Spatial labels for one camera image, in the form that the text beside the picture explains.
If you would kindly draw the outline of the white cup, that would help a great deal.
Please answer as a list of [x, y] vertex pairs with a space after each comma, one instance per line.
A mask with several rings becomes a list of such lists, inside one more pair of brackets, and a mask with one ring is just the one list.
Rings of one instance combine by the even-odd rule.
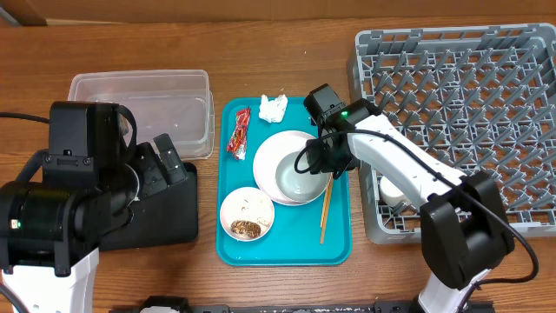
[[381, 199], [389, 207], [395, 207], [399, 204], [411, 204], [409, 199], [385, 176], [381, 177], [379, 185]]

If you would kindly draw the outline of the grey bowl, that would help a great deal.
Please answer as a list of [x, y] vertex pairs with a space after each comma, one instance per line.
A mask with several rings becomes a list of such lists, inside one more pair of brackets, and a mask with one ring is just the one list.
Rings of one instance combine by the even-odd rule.
[[275, 181], [280, 192], [288, 199], [299, 203], [309, 203], [325, 192], [331, 175], [328, 173], [297, 173], [295, 159], [299, 154], [299, 151], [292, 152], [278, 163]]

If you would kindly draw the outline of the large pink plate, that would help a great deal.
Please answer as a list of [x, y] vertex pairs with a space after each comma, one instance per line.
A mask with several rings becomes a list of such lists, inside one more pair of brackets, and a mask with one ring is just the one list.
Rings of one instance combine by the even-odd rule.
[[280, 192], [276, 185], [275, 172], [278, 163], [286, 155], [295, 151], [301, 152], [310, 139], [314, 137], [306, 132], [286, 130], [266, 139], [256, 151], [253, 161], [255, 182], [274, 202], [287, 206], [305, 204], [290, 200]]

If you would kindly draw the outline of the red snack wrapper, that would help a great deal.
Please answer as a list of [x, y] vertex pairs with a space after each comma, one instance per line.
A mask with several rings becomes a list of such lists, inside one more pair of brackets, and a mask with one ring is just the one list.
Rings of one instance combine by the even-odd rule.
[[249, 107], [238, 110], [235, 115], [235, 128], [228, 140], [227, 152], [236, 160], [244, 160], [247, 153], [247, 133], [251, 118]]

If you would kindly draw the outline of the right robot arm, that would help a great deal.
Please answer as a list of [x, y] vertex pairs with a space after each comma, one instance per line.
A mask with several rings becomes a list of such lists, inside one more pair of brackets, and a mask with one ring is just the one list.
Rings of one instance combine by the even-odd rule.
[[500, 191], [484, 171], [471, 176], [427, 154], [367, 99], [346, 104], [323, 84], [303, 105], [318, 129], [302, 155], [308, 172], [338, 178], [364, 163], [420, 212], [421, 250], [431, 270], [418, 312], [462, 312], [473, 287], [514, 249]]

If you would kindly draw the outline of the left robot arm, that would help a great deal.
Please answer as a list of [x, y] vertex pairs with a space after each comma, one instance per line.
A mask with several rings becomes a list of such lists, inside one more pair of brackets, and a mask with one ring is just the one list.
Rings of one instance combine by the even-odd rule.
[[1, 293], [16, 312], [89, 312], [99, 256], [193, 241], [197, 170], [139, 143], [117, 103], [55, 102], [49, 146], [1, 188]]

